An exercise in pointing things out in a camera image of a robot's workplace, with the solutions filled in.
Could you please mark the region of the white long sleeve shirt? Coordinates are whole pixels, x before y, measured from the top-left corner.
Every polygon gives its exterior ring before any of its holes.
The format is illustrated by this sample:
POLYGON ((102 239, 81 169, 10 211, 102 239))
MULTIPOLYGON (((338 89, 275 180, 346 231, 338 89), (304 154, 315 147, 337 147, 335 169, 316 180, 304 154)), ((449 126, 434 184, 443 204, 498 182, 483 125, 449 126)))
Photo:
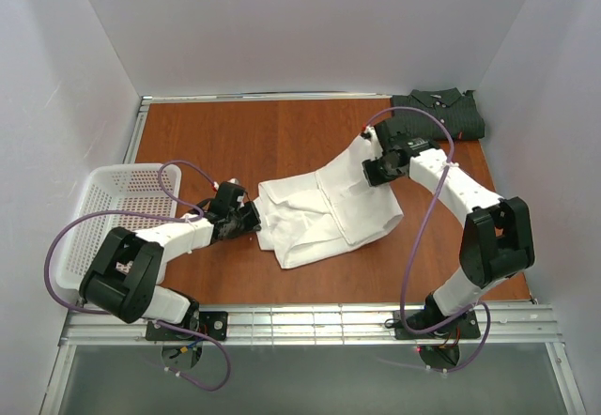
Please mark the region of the white long sleeve shirt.
POLYGON ((357 136, 336 158, 302 175, 258 184, 258 244, 281 269, 345 254, 390 234, 404 217, 391 185, 372 187, 362 168, 382 152, 357 136))

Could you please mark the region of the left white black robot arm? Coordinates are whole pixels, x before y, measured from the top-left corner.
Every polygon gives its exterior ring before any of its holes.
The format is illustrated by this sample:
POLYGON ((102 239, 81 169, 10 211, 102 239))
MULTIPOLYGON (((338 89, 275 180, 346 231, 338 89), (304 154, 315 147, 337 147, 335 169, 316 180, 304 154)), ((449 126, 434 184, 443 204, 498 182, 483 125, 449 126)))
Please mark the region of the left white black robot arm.
POLYGON ((206 206, 175 221, 131 231, 112 229, 79 286, 79 295, 125 323, 140 318, 180 325, 195 300, 161 286, 168 262, 218 241, 260 230, 254 203, 239 184, 225 181, 206 206))

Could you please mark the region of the dark green shirt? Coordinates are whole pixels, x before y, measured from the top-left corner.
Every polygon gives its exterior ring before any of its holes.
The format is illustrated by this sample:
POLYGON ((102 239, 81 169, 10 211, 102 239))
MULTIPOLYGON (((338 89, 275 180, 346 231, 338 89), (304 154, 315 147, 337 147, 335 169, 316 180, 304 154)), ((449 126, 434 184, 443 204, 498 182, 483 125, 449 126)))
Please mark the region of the dark green shirt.
MULTIPOLYGON (((473 90, 412 90, 408 95, 394 95, 391 106, 412 107, 428 112, 451 134, 454 140, 475 141, 485 137, 485 122, 478 112, 473 90)), ((446 136, 429 117, 409 110, 395 110, 402 132, 412 136, 445 140, 446 136)))

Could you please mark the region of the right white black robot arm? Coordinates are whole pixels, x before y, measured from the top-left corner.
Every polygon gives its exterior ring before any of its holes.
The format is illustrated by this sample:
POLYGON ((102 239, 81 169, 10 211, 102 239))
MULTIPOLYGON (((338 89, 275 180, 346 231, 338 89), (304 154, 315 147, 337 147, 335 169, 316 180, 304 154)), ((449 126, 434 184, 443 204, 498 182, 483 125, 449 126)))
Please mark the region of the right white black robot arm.
POLYGON ((401 133, 392 119, 364 126, 361 136, 379 147, 375 158, 362 163, 371 186, 408 177, 463 226, 458 269, 426 297, 423 309, 401 312, 395 328, 411 336, 444 330, 492 288, 533 265, 530 210, 523 199, 487 190, 453 162, 450 151, 401 133))

